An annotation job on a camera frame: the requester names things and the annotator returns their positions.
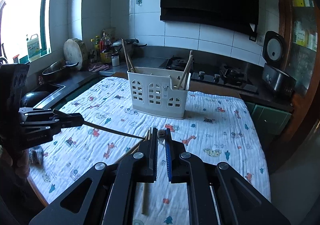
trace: plastic jug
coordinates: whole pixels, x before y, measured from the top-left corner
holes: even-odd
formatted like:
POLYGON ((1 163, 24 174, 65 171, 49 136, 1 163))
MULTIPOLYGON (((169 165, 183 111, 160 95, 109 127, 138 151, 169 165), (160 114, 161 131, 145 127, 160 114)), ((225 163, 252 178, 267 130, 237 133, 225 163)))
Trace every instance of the plastic jug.
POLYGON ((40 58, 40 44, 39 44, 39 37, 37 34, 33 34, 30 39, 27 41, 28 47, 28 57, 29 61, 34 61, 37 58, 40 58))

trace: glass cabinet door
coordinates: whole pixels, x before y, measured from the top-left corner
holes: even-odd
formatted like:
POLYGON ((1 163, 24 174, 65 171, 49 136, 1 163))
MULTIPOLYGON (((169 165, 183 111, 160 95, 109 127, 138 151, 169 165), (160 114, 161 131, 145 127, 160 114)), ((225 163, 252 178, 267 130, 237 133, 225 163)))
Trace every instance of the glass cabinet door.
POLYGON ((318 31, 313 0, 292 0, 292 43, 285 71, 296 79, 295 90, 304 96, 316 61, 318 31))

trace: round wooden cutting board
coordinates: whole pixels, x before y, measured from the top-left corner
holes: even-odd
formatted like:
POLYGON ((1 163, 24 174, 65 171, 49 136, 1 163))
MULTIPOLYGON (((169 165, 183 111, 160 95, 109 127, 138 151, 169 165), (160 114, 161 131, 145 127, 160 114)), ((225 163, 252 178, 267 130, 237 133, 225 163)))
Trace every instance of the round wooden cutting board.
POLYGON ((71 64, 79 62, 77 70, 83 70, 88 66, 88 51, 82 40, 69 39, 64 43, 63 53, 66 61, 71 64))

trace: metal pivot bolt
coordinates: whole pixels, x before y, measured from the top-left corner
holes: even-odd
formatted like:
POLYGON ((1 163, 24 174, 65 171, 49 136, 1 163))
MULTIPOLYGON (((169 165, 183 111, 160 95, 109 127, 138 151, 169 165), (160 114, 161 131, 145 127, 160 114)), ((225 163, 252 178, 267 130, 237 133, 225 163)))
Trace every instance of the metal pivot bolt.
POLYGON ((191 154, 189 152, 183 152, 181 153, 181 157, 184 159, 188 159, 191 157, 191 154))
POLYGON ((222 162, 219 164, 219 168, 222 170, 227 170, 229 168, 229 165, 225 162, 222 162))
POLYGON ((140 159, 140 158, 142 158, 143 156, 144 156, 144 154, 143 154, 142 152, 136 152, 136 153, 133 154, 133 157, 134 157, 135 159, 140 159))
POLYGON ((96 170, 102 170, 106 167, 106 165, 104 163, 97 163, 94 167, 96 170))

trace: finger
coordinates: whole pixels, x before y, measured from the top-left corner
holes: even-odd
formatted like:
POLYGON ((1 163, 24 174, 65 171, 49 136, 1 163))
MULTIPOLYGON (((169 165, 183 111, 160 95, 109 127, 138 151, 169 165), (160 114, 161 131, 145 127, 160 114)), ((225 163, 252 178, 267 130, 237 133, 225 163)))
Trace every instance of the finger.
POLYGON ((4 148, 3 148, 2 154, 0 154, 0 159, 5 161, 9 166, 12 166, 13 164, 11 156, 8 154, 7 150, 5 150, 4 148))
POLYGON ((22 167, 29 163, 29 149, 23 150, 22 156, 17 160, 17 166, 22 167))
POLYGON ((25 165, 23 167, 18 167, 15 170, 15 173, 20 177, 20 178, 27 178, 30 173, 30 167, 29 165, 25 165))

